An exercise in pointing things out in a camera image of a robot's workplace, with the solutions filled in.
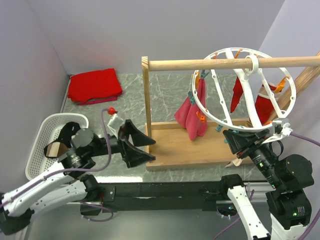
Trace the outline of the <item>red sock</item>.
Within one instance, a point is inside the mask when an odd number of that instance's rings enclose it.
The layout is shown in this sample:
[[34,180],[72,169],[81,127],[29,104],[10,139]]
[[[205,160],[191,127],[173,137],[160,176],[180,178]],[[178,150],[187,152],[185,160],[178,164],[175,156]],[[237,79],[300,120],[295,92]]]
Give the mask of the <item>red sock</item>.
[[[282,91],[279,93],[274,93],[276,86],[273,83],[269,84],[269,88],[272,91],[272,93],[274,94],[274,98],[277,101],[279,99]],[[258,95],[257,95],[256,101],[255,101],[255,109],[256,109],[257,115],[258,115],[259,120],[262,125],[264,125],[268,121],[272,111],[274,110],[272,102],[271,102],[271,100],[268,96],[268,93],[266,91],[266,88],[263,84],[261,85],[261,87],[258,91]]]
[[240,99],[243,95],[243,88],[240,79],[237,77],[233,87],[233,95],[230,104],[230,112],[233,113],[238,106]]

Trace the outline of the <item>black striped sock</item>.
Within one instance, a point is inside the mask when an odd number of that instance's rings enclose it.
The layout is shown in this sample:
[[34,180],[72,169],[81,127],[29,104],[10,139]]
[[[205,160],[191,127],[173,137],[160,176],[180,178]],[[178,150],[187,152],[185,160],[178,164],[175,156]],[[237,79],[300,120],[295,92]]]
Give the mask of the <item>black striped sock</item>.
[[72,137],[81,129],[80,125],[77,122],[68,122],[60,130],[57,141],[63,143],[66,147],[71,148]]

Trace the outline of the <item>cream brown striped sock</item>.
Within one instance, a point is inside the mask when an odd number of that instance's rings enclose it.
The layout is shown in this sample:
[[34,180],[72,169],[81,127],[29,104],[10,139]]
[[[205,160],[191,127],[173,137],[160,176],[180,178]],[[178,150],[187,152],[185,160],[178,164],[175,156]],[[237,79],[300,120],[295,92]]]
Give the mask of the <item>cream brown striped sock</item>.
[[44,148],[44,156],[49,159],[55,159],[65,154],[69,148],[62,142],[52,142]]

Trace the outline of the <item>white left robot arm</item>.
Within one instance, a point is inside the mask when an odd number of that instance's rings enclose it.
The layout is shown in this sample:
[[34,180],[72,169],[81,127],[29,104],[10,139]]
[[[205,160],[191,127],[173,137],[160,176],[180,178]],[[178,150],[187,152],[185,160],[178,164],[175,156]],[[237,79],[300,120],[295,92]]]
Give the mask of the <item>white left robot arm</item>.
[[81,128],[71,140],[71,148],[46,171],[28,183],[0,196],[0,230],[13,235],[37,216],[69,202],[86,204],[102,195],[93,172],[107,168],[113,154],[120,153],[128,168],[155,160],[140,150],[156,141],[138,130],[130,119],[110,127],[115,131],[98,137]]

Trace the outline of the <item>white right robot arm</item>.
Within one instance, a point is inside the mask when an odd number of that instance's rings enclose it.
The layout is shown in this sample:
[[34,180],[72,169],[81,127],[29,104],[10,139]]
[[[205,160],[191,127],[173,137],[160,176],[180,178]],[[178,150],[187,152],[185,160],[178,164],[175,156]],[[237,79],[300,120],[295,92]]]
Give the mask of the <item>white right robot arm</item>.
[[248,157],[272,187],[266,192],[271,231],[261,223],[248,197],[243,180],[237,174],[223,176],[219,193],[231,200],[249,240],[303,240],[317,222],[311,220],[312,206],[304,188],[315,182],[312,163],[299,154],[280,159],[267,141],[269,131],[238,132],[224,130],[232,154]]

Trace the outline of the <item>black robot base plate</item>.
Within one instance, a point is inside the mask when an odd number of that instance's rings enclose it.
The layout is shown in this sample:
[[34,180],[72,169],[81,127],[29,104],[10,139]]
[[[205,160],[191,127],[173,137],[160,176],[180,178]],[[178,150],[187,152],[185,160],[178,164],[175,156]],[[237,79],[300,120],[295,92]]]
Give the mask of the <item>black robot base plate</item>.
[[220,181],[101,183],[91,203],[113,212],[157,210],[216,211],[229,201]]

